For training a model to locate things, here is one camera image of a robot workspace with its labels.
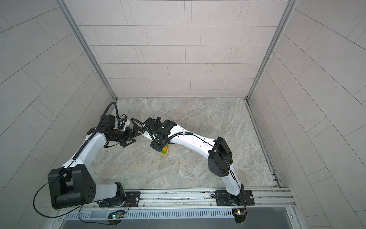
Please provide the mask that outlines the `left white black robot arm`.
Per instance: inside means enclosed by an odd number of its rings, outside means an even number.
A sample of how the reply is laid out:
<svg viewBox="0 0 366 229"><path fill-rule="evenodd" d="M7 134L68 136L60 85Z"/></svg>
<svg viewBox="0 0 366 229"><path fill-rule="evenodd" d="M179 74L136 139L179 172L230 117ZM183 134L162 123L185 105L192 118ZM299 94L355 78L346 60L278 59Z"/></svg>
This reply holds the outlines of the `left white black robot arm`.
<svg viewBox="0 0 366 229"><path fill-rule="evenodd" d="M139 136L136 127L129 127L129 120L118 121L107 115L98 127L87 132L85 141L62 167L48 174L51 205L54 209L77 207L97 202L100 208L119 208L124 205L137 207L140 192L125 192L121 183L97 185L89 173L98 152L116 142L127 147Z"/></svg>

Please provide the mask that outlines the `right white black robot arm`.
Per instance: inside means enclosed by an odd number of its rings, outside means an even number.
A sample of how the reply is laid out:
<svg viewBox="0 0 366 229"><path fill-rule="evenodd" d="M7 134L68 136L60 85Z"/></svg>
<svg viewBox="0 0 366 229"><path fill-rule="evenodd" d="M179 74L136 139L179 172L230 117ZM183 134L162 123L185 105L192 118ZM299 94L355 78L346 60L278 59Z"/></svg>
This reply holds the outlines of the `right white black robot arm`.
<svg viewBox="0 0 366 229"><path fill-rule="evenodd" d="M206 138L190 132L171 120L160 121L148 118L141 122L135 118L131 123L147 139L151 140L150 147L157 152L163 152L168 144L178 144L187 147L208 160L208 169L220 177L226 187L224 197L216 196L221 200L221 206L249 206L254 205L253 195L245 190L240 182L233 161L233 153L224 138Z"/></svg>

